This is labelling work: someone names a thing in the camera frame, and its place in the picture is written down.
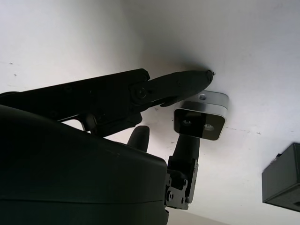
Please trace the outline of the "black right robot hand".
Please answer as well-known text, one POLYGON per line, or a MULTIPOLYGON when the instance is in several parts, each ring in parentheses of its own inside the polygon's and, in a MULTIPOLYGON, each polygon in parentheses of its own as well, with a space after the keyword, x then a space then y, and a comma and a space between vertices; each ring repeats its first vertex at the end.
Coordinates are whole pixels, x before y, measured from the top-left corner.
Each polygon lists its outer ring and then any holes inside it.
POLYGON ((214 73, 136 69, 0 96, 3 225, 165 225, 192 202, 200 141, 147 152, 141 113, 206 89, 214 73))

